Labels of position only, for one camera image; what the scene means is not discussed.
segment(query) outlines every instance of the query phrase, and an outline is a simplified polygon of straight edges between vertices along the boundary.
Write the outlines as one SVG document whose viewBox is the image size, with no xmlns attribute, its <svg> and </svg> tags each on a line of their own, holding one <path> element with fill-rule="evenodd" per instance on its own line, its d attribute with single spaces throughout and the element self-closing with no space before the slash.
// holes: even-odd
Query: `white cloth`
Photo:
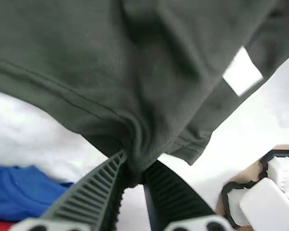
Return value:
<svg viewBox="0 0 289 231">
<path fill-rule="evenodd" d="M 107 158 L 41 109 L 0 93 L 0 166 L 35 165 L 57 181 L 78 181 Z"/>
</svg>

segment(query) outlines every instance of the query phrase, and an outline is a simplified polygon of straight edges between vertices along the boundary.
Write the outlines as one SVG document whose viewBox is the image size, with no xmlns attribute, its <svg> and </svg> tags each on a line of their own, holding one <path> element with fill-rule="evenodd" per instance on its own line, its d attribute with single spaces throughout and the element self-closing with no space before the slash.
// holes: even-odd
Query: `blue shirt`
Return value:
<svg viewBox="0 0 289 231">
<path fill-rule="evenodd" d="M 71 185 L 52 181 L 35 166 L 0 167 L 0 220 L 38 218 Z"/>
</svg>

